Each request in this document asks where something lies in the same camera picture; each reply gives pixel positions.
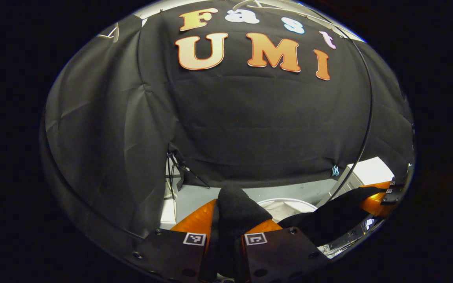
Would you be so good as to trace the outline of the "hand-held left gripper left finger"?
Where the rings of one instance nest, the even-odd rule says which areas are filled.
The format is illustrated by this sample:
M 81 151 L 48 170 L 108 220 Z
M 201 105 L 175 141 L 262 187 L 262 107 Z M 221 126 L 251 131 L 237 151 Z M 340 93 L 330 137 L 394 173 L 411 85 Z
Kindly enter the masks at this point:
M 217 203 L 213 199 L 171 229 L 153 229 L 133 247 L 132 260 L 166 283 L 217 279 Z

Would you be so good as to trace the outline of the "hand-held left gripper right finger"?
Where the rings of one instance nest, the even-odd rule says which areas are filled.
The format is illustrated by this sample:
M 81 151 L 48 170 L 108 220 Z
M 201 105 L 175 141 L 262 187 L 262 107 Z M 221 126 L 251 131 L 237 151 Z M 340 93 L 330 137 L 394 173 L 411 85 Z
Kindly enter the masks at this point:
M 242 235 L 243 283 L 296 283 L 328 263 L 297 227 L 266 220 Z

